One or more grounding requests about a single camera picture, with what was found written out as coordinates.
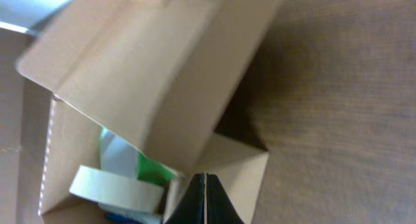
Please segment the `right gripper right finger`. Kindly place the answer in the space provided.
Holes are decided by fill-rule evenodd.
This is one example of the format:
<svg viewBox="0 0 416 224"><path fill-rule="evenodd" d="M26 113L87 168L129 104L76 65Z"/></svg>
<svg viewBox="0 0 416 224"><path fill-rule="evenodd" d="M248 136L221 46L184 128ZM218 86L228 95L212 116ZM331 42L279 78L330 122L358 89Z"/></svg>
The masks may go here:
<svg viewBox="0 0 416 224"><path fill-rule="evenodd" d="M217 175L207 174L205 194L207 224L244 224Z"/></svg>

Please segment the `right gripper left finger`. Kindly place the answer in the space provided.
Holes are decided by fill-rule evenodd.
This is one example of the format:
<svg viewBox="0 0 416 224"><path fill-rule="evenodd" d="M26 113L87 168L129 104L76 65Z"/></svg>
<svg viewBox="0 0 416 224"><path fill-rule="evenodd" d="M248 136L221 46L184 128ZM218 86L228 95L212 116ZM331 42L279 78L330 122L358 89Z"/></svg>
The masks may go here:
<svg viewBox="0 0 416 224"><path fill-rule="evenodd" d="M204 224L205 175L195 174L166 224Z"/></svg>

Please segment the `green tape roll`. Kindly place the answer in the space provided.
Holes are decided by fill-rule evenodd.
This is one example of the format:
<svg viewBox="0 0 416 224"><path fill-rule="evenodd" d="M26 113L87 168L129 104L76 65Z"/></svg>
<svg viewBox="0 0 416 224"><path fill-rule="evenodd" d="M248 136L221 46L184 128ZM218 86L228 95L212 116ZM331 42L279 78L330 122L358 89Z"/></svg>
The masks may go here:
<svg viewBox="0 0 416 224"><path fill-rule="evenodd" d="M170 168L146 157L105 127L100 128L98 148L103 171L162 187L167 187L177 177Z"/></svg>

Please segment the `white masking tape roll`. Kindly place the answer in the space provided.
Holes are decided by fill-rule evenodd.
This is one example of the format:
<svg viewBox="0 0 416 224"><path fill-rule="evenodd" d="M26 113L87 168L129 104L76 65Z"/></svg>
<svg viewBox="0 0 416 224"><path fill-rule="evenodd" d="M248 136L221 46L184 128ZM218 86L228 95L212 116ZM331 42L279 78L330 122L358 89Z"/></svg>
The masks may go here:
<svg viewBox="0 0 416 224"><path fill-rule="evenodd" d="M108 171L80 166L69 189L111 214L139 223L160 223L164 188Z"/></svg>

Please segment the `brown cardboard box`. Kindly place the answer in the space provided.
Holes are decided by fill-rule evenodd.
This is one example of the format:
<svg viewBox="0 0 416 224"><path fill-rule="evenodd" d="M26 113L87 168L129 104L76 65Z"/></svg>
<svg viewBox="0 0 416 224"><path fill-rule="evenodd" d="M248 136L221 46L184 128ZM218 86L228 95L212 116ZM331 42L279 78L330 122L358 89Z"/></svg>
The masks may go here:
<svg viewBox="0 0 416 224"><path fill-rule="evenodd" d="M269 154L214 129L282 0L73 0L16 64L52 93L37 213L44 223L104 223L69 192L80 166L100 169L101 127L177 175L165 222L192 176L220 179L251 223Z"/></svg>

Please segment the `blue ballpoint pen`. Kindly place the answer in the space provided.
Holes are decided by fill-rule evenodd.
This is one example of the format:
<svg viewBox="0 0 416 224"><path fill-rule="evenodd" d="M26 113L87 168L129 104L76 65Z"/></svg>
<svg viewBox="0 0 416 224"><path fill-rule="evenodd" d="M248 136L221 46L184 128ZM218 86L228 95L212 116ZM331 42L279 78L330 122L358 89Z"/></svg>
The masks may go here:
<svg viewBox="0 0 416 224"><path fill-rule="evenodd" d="M110 212L106 212L104 214L104 217L106 220L109 220L113 223L117 223L117 224L143 224L143 222L141 221L137 221L131 218L127 218L118 214L113 214Z"/></svg>

